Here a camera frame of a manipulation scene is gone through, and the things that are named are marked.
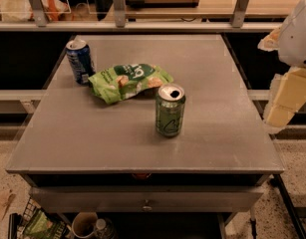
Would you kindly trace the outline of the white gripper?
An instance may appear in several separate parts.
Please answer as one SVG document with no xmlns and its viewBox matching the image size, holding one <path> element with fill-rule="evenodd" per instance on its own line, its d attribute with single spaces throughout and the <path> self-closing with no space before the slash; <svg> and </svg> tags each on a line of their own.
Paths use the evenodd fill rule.
<svg viewBox="0 0 306 239">
<path fill-rule="evenodd" d="M 306 103 L 306 0 L 300 0 L 281 28 L 261 39 L 257 48 L 266 52 L 278 50 L 281 62 L 295 66 L 284 75 L 274 76 L 263 113 L 266 124 L 283 128 Z"/>
</svg>

